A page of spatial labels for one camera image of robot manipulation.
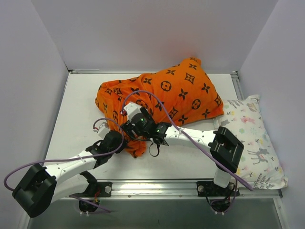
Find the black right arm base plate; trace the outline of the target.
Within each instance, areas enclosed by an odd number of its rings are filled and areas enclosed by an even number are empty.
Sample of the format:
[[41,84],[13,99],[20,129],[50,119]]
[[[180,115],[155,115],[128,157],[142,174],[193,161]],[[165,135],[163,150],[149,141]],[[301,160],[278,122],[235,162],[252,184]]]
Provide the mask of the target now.
[[213,181],[197,181],[197,196],[208,198],[224,198],[233,197],[235,194],[235,187],[232,182],[226,188],[222,188],[214,184]]

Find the aluminium frame rail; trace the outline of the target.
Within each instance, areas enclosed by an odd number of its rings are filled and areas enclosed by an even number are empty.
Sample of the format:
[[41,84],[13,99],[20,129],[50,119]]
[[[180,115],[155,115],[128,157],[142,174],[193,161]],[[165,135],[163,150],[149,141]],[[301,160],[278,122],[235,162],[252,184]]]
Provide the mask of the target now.
[[142,73],[154,73],[157,70],[114,70],[114,71],[106,71],[100,69],[70,69],[70,73],[73,74],[142,74]]
[[[84,176],[73,177],[61,184],[54,181],[33,182],[26,187],[30,200],[38,202],[40,200],[56,201],[61,198],[73,195],[78,191],[82,192],[89,183],[96,183],[98,180],[89,180]],[[196,180],[113,180],[112,194],[108,198],[196,198]],[[246,188],[238,187],[234,196],[241,198],[282,198],[281,190],[255,189],[249,191]]]
[[231,72],[230,76],[231,76],[231,79],[232,79],[232,82],[233,82],[233,85],[234,85],[234,89],[235,89],[237,98],[239,100],[245,99],[244,93],[243,93],[242,88],[241,88],[238,71]]

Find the white floral deer pillow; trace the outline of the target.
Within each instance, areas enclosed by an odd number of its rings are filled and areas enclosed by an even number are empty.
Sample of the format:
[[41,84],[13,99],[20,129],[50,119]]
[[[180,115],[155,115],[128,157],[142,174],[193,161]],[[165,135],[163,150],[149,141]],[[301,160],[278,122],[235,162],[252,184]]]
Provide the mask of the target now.
[[239,177],[253,188],[282,189],[287,187],[288,178],[264,127],[259,105],[259,95],[226,100],[224,114],[213,120],[214,127],[226,127],[244,145],[236,172]]

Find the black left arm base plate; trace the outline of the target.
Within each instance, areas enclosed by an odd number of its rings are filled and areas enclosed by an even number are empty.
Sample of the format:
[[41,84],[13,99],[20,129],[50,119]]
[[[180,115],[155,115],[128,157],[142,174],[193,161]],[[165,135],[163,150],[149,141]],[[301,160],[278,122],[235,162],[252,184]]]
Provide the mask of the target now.
[[86,189],[82,192],[73,193],[74,196],[80,198],[108,198],[112,194],[112,182],[98,181],[96,183],[89,183]]

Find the orange patterned plush pillowcase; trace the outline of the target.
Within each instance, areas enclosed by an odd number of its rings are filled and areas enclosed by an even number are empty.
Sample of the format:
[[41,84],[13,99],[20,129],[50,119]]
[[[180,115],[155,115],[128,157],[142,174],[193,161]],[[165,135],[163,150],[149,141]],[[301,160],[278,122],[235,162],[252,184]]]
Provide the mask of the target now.
[[195,57],[156,73],[104,82],[95,98],[112,130],[126,122],[120,112],[128,102],[145,107],[157,123],[172,119],[177,126],[224,114],[221,97]]

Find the aluminium back frame rail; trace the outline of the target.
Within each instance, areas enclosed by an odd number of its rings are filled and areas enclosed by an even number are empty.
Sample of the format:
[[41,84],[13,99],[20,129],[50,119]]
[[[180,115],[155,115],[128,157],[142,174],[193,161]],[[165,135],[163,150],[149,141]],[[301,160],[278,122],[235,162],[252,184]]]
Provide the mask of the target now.
[[106,71],[100,69],[70,69],[70,73],[73,74],[142,74],[142,73],[154,73],[157,70],[114,70],[114,71]]

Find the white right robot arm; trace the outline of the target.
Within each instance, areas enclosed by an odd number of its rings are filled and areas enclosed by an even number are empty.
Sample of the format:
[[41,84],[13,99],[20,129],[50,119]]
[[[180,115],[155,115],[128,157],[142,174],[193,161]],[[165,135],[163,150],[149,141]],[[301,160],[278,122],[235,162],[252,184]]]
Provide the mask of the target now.
[[156,144],[157,148],[164,145],[203,149],[217,166],[211,183],[213,193],[222,195],[228,190],[244,150],[243,143],[229,129],[202,131],[156,123],[144,107],[135,104],[126,105],[123,114],[127,115],[127,122],[122,129],[130,138],[141,137]]

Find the aluminium front frame rail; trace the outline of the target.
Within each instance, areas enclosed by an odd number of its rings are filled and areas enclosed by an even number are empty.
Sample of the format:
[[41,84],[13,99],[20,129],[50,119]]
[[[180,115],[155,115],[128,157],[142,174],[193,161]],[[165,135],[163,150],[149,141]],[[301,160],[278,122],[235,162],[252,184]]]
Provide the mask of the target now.
[[[38,202],[40,200],[56,201],[61,198],[73,195],[78,191],[82,192],[89,183],[96,183],[98,180],[89,180],[84,176],[73,177],[61,184],[54,181],[33,182],[26,187],[30,200]],[[196,198],[196,180],[113,180],[112,194],[108,198]],[[246,188],[238,187],[234,196],[241,198],[282,198],[281,190],[255,189],[249,191]]]

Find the aluminium right frame rail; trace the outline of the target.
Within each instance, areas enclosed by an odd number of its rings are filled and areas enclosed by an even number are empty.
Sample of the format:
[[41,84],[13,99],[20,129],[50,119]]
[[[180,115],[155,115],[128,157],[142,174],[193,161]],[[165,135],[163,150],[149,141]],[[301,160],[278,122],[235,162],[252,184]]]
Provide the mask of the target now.
[[231,76],[231,79],[232,79],[232,82],[233,82],[233,85],[234,85],[234,89],[235,89],[237,98],[239,100],[245,99],[244,93],[243,93],[242,88],[241,88],[238,71],[231,72],[230,76]]

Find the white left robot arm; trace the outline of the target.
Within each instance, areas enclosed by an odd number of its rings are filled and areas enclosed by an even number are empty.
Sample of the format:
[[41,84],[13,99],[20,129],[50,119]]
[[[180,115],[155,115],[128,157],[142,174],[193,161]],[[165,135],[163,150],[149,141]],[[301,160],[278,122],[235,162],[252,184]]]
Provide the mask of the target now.
[[111,130],[76,156],[55,164],[32,165],[13,190],[12,196],[30,218],[42,214],[51,203],[70,195],[94,196],[103,187],[90,173],[105,163],[114,153],[120,153],[127,142]]

